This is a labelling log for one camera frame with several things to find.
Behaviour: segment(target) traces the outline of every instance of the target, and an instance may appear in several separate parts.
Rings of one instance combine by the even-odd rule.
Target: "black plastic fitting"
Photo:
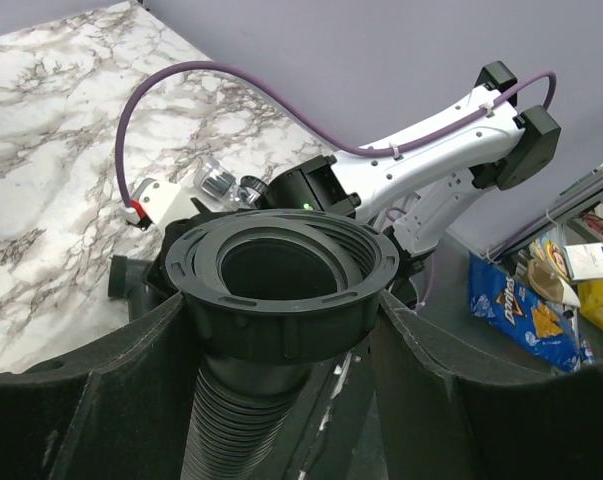
[[[399,265],[384,235],[325,212],[263,210],[200,224],[165,257],[205,343],[184,474],[247,479],[311,363],[360,343]]]
[[[326,212],[263,210],[205,223],[165,268],[205,345],[257,363],[310,363],[357,345],[399,254],[367,225]]]
[[[160,305],[165,297],[144,282],[152,262],[114,255],[110,263],[108,297],[126,299],[128,318],[134,321]]]

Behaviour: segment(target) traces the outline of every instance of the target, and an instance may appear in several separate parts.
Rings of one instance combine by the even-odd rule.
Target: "marble countertop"
[[[0,37],[0,372],[21,372],[127,323],[110,257],[159,236],[119,216],[119,114],[145,77],[205,56],[136,3]],[[128,129],[128,181],[181,181],[210,156],[268,180],[320,144],[258,94],[209,72],[170,78]]]

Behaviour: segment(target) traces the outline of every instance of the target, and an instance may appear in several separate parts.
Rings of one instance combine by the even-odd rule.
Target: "white robotic arm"
[[[476,87],[446,110],[370,146],[384,148],[421,138],[490,104],[499,93],[485,86]],[[448,226],[486,192],[473,185],[469,167],[495,163],[512,151],[523,135],[515,122],[517,115],[512,105],[504,103],[492,115],[397,160],[386,157],[363,161],[337,152],[332,171],[346,192],[358,194],[361,205],[356,208],[356,218],[366,222],[398,199],[434,183],[394,222],[394,235],[401,248],[419,256],[433,250]]]
[[[485,86],[476,87],[451,107],[368,147],[387,148],[424,137],[493,102],[499,93]],[[346,192],[357,192],[361,204],[356,208],[356,218],[367,222],[410,192],[455,172],[504,158],[523,135],[514,121],[517,115],[515,108],[506,102],[495,108],[491,116],[404,153],[396,160],[392,157],[364,160],[337,152],[332,171]]]
[[[362,158],[338,151],[316,157],[272,180],[256,206],[325,210],[368,222],[397,200],[430,185],[390,232],[409,258],[423,257],[479,196],[494,187],[504,190],[525,181],[554,156],[561,129],[545,107],[518,113],[516,96],[495,107],[495,100],[513,85],[517,80],[503,64],[486,66],[470,94],[367,146],[377,151],[390,147],[393,155]],[[396,147],[438,133],[481,110],[487,114],[448,134],[434,135],[436,139],[418,148],[400,153]],[[132,200],[136,211],[128,209],[128,221],[139,224],[138,214],[162,233],[170,222],[198,213],[185,190],[168,182],[146,180]]]

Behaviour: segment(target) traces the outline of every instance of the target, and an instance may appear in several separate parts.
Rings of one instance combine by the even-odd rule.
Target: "gray wall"
[[[475,204],[454,226],[462,241],[487,245],[507,235],[603,162],[603,0],[146,5],[204,53],[259,75],[353,143],[450,105],[492,60],[504,60],[520,78],[554,69],[559,89],[551,111],[564,127],[557,158],[530,182]],[[521,104],[540,103],[544,88],[530,88]]]
[[[115,3],[117,0],[0,0],[0,35]]]

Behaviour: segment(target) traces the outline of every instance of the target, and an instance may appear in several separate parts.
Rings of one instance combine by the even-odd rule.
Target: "blue chip bag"
[[[528,352],[565,372],[575,369],[579,347],[570,322],[536,293],[498,267],[470,254],[468,303]]]

